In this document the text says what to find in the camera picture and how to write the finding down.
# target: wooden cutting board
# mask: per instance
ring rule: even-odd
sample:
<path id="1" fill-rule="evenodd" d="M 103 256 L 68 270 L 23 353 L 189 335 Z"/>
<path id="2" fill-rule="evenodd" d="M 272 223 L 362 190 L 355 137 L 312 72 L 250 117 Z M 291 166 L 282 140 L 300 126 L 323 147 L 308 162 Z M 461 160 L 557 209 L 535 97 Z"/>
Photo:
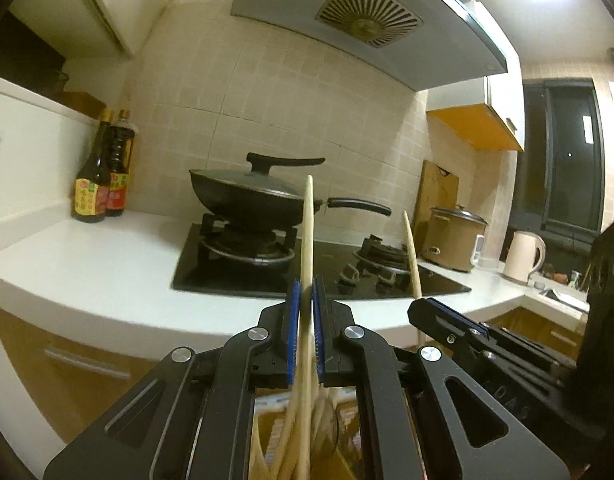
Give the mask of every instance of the wooden cutting board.
<path id="1" fill-rule="evenodd" d="M 414 234 L 414 245 L 420 254 L 427 235 L 427 226 L 433 207 L 456 207 L 458 200 L 458 177 L 449 173 L 430 160 L 423 161 L 423 171 L 420 174 L 418 198 L 414 208 L 411 230 Z"/>

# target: wok handle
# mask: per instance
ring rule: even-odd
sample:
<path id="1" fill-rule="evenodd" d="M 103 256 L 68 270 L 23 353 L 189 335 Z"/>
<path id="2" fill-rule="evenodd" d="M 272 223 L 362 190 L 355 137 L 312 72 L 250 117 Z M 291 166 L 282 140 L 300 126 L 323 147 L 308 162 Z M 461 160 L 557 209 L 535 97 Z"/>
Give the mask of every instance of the wok handle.
<path id="1" fill-rule="evenodd" d="M 259 153 L 247 153 L 247 162 L 251 163 L 251 171 L 269 174 L 272 166 L 317 166 L 325 162 L 320 158 L 283 158 L 281 156 L 260 155 Z"/>
<path id="2" fill-rule="evenodd" d="M 343 198 L 340 196 L 327 199 L 327 207 L 349 207 L 351 209 L 364 209 L 385 216 L 391 216 L 391 209 L 386 205 L 360 200 L 359 198 Z"/>

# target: kitchen counter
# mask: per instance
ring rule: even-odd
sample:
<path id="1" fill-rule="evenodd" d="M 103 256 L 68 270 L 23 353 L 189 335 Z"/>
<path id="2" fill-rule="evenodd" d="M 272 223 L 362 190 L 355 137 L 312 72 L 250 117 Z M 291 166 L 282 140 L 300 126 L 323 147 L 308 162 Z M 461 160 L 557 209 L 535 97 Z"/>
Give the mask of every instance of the kitchen counter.
<path id="1" fill-rule="evenodd" d="M 190 225 L 132 211 L 99 224 L 62 220 L 0 251 L 0 308 L 57 335 L 137 357 L 157 360 L 181 345 L 221 346 L 275 301 L 172 290 Z M 438 299 L 476 321 L 523 306 L 575 330 L 583 316 L 498 271 L 421 265 L 472 288 Z M 396 346 L 416 342 L 407 322 L 410 303 L 348 302 L 359 325 Z"/>

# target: chopstick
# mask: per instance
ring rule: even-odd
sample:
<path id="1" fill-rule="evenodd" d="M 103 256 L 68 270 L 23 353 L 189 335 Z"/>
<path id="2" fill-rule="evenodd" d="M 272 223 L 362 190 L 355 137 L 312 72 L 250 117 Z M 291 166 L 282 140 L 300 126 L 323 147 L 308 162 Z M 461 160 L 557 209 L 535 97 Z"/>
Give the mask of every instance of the chopstick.
<path id="1" fill-rule="evenodd" d="M 300 432 L 297 480 L 309 480 L 309 447 L 311 444 L 311 380 L 315 351 L 311 321 L 311 286 L 313 283 L 313 179 L 307 176 L 303 203 L 303 240 L 301 245 L 301 299 L 298 327 L 298 366 L 301 376 L 298 431 Z"/>
<path id="2" fill-rule="evenodd" d="M 420 274 L 418 273 L 418 260 L 416 258 L 416 248 L 414 247 L 414 236 L 411 234 L 411 226 L 409 225 L 409 217 L 407 211 L 402 212 L 402 220 L 405 224 L 405 244 L 407 245 L 407 256 L 409 256 L 409 274 L 411 275 L 411 288 L 413 289 L 414 300 L 420 300 L 423 297 L 420 288 Z M 425 334 L 416 329 L 418 346 L 425 342 Z"/>
<path id="3" fill-rule="evenodd" d="M 301 295 L 299 302 L 298 348 L 289 405 L 281 430 L 270 480 L 309 480 L 311 443 L 312 375 L 315 374 L 315 345 L 311 325 L 313 282 L 313 180 L 308 175 L 303 205 L 301 245 Z"/>

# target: range hood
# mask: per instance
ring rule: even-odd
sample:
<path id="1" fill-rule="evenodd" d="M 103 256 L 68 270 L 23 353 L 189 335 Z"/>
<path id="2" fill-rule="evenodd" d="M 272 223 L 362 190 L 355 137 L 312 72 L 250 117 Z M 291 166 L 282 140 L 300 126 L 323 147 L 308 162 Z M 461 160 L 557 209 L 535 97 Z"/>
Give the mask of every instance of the range hood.
<path id="1" fill-rule="evenodd" d="M 459 0 L 233 0 L 231 13 L 328 43 L 416 91 L 507 72 Z"/>

